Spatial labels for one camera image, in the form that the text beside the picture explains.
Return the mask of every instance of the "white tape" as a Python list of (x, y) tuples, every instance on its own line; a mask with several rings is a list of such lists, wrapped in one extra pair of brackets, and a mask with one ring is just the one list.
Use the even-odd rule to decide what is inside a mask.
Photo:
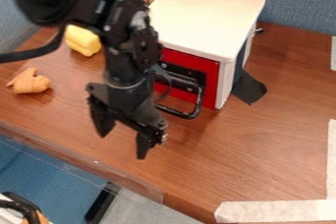
[(222, 202), (217, 223), (336, 221), (336, 121), (329, 121), (327, 155), (328, 200)]
[(332, 37), (332, 44), (331, 44), (331, 70), (336, 71), (336, 36)]
[(333, 119), (328, 131), (327, 198), (336, 199), (336, 120)]
[(218, 223), (336, 220), (336, 200), (222, 202)]

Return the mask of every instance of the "cable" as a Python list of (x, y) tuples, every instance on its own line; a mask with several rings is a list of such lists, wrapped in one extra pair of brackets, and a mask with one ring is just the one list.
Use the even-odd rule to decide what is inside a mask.
[(61, 45), (64, 30), (65, 30), (64, 28), (60, 28), (58, 34), (48, 44), (40, 48), (27, 50), (27, 51), (21, 51), (21, 52), (11, 52), (11, 53), (0, 54), (0, 63), (9, 63), (9, 62), (27, 60), (30, 58), (43, 56), (43, 55), (46, 55), (46, 54), (49, 54), (55, 51)]

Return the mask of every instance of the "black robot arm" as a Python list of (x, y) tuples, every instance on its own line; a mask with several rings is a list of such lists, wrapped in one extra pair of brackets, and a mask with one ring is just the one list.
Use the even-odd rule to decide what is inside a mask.
[[(155, 75), (152, 67), (160, 59), (161, 45), (142, 0), (17, 0), (17, 3), (40, 26), (56, 26), (62, 32), (66, 24), (75, 24), (100, 36), (105, 46), (105, 84), (88, 84), (86, 90), (91, 118), (102, 137), (113, 129), (116, 121), (131, 127), (138, 132), (139, 159), (144, 159), (156, 144), (165, 142), (167, 122), (151, 99)], [(29, 58), (35, 56), (30, 52)]]

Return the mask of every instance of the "metal handle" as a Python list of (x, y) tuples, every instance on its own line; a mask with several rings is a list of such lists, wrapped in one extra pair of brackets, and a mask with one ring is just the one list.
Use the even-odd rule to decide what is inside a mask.
[(193, 119), (197, 117), (200, 113), (201, 103), (203, 102), (203, 95), (204, 95), (204, 88), (198, 86), (196, 87), (196, 90), (197, 90), (197, 99), (194, 110), (192, 112), (179, 111), (162, 104), (155, 104), (155, 108), (183, 119)]

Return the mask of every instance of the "desk surface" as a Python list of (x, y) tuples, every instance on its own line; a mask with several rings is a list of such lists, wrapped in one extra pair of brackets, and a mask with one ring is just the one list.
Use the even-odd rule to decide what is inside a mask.
[[(140, 178), (164, 193), (165, 204), (206, 223), (223, 200), (325, 198), (327, 123), (336, 118), (331, 36), (262, 27), (266, 33), (254, 40), (247, 70), (269, 92), (253, 106), (231, 95), (221, 111), (203, 109), (191, 121), (167, 115), (168, 143), (144, 161), (136, 160), (135, 132), (118, 124), (102, 140), (91, 123), (84, 86), (101, 81), (101, 54), (89, 59), (63, 46), (49, 56), (0, 65), (1, 122)], [(22, 48), (52, 33), (43, 29)], [(52, 88), (13, 94), (6, 82), (30, 66), (47, 75)]]

